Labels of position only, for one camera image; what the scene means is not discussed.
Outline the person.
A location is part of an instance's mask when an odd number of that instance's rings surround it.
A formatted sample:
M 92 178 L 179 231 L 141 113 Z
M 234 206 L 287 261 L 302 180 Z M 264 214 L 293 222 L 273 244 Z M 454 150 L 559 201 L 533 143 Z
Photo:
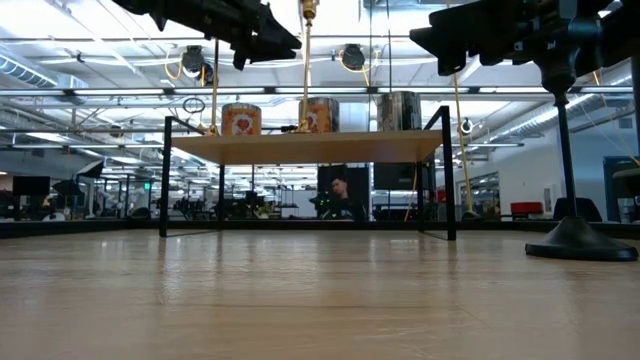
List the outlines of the person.
M 364 205 L 358 198 L 350 197 L 348 182 L 345 179 L 334 178 L 331 191 L 328 209 L 320 216 L 322 220 L 365 221 Z

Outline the black office chair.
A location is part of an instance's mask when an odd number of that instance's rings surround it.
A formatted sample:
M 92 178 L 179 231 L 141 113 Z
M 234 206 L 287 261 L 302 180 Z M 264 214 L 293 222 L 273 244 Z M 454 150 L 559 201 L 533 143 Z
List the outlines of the black office chair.
M 576 198 L 576 214 L 588 222 L 602 221 L 598 208 L 589 198 Z M 554 206 L 553 219 L 560 221 L 567 216 L 569 216 L 569 201 L 566 197 L 558 198 Z

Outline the black wall monitor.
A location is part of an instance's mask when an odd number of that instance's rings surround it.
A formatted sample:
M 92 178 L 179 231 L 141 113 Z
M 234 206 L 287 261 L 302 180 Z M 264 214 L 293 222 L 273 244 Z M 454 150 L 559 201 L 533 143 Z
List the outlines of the black wall monitor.
M 415 190 L 417 175 L 413 163 L 375 163 L 375 190 Z

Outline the wooden shelf riser black legs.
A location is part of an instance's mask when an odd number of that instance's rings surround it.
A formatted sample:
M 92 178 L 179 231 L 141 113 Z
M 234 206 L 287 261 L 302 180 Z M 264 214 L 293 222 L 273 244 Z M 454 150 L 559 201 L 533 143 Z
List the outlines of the wooden shelf riser black legs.
M 199 156 L 219 165 L 218 198 L 215 205 L 218 227 L 225 223 L 226 167 L 264 164 L 413 163 L 417 171 L 417 230 L 426 231 L 424 220 L 423 167 L 425 160 L 443 148 L 446 193 L 445 239 L 457 239 L 453 184 L 451 115 L 439 107 L 421 130 L 387 132 L 304 133 L 240 137 L 206 136 L 203 131 L 175 117 L 164 119 L 159 235 L 168 231 L 169 177 L 174 149 Z

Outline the black metal rig frame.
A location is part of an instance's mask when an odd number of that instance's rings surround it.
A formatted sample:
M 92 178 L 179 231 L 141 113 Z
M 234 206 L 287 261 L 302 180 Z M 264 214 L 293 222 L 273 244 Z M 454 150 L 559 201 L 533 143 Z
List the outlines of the black metal rig frame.
M 457 231 L 525 231 L 548 232 L 555 221 L 515 222 L 459 222 Z M 157 230 L 157 220 L 82 220 L 82 221 L 22 221 L 0 222 L 0 239 L 49 236 L 57 234 L 91 233 L 119 230 Z M 640 224 L 594 223 L 592 227 L 608 236 L 640 240 Z M 170 221 L 170 230 L 380 230 L 380 231 L 445 231 L 445 222 L 349 222 L 319 220 L 234 220 L 216 221 Z

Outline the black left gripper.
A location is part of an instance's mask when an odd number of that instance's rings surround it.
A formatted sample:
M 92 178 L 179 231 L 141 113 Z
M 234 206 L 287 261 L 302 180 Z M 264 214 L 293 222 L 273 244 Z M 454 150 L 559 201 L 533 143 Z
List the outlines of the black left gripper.
M 296 57 L 302 43 L 286 38 L 274 43 L 258 36 L 285 36 L 289 31 L 274 17 L 270 5 L 261 0 L 112 0 L 135 15 L 149 15 L 164 31 L 169 21 L 232 45 L 233 66 L 243 71 L 254 64 Z M 246 41 L 246 35 L 253 35 Z

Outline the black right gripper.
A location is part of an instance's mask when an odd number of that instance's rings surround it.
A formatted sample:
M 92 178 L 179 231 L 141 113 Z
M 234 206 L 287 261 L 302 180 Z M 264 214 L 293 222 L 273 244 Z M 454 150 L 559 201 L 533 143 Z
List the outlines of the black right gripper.
M 467 56 L 483 66 L 502 59 L 520 65 L 547 51 L 593 47 L 600 37 L 600 0 L 478 0 L 433 12 L 431 27 L 409 31 L 409 38 L 437 58 L 438 74 L 449 76 L 466 67 Z M 499 57 L 487 53 L 489 42 L 501 36 Z

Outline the red box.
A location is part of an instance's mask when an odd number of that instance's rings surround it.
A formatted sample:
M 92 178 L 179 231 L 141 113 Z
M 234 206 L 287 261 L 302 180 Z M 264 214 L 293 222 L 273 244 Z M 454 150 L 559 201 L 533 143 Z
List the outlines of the red box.
M 540 202 L 512 202 L 510 211 L 515 215 L 539 215 L 544 213 L 543 205 Z

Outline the black candlestick holder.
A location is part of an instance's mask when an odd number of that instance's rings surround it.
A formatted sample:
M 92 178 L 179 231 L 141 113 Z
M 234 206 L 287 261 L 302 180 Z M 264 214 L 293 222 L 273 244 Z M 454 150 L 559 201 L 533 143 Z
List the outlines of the black candlestick holder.
M 567 91 L 576 80 L 575 63 L 579 53 L 578 46 L 556 47 L 534 59 L 541 70 L 544 89 L 553 94 L 555 99 L 568 215 L 542 240 L 527 243 L 525 253 L 529 256 L 565 260 L 636 261 L 639 258 L 636 248 L 595 231 L 577 213 L 566 107 Z

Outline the black studio softbox light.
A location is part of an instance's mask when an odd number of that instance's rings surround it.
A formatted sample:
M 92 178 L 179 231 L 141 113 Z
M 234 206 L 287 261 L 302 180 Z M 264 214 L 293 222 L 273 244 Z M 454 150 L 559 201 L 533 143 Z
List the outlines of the black studio softbox light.
M 100 179 L 104 167 L 104 160 L 91 162 L 76 171 L 70 178 L 60 180 L 52 185 L 58 197 L 64 200 L 64 208 L 68 211 L 70 219 L 73 219 L 76 215 L 80 216 L 81 209 L 85 209 L 89 216 L 93 215 L 93 205 L 86 204 L 87 193 L 90 192 L 90 187 L 86 185 L 86 189 L 83 189 L 81 181 L 95 181 Z

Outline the black background monitor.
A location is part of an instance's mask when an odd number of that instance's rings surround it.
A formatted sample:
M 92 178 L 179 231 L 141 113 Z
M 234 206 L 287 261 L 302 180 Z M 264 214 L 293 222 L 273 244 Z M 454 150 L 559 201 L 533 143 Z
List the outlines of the black background monitor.
M 50 186 L 48 176 L 14 176 L 12 179 L 14 196 L 47 196 Z

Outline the orange label candle tin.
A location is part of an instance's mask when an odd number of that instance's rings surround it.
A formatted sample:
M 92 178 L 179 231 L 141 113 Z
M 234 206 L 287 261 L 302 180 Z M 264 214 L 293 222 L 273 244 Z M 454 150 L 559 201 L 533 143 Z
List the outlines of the orange label candle tin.
M 299 126 L 311 133 L 338 132 L 340 104 L 329 97 L 312 97 L 299 102 Z
M 230 103 L 222 107 L 224 136 L 253 136 L 262 132 L 261 108 L 248 103 Z

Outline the silver candle tin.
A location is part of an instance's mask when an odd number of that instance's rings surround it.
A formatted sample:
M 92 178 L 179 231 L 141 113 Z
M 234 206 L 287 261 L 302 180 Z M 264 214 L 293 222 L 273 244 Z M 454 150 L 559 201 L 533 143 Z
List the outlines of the silver candle tin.
M 378 131 L 406 131 L 422 128 L 421 98 L 418 93 L 394 91 L 376 101 Z

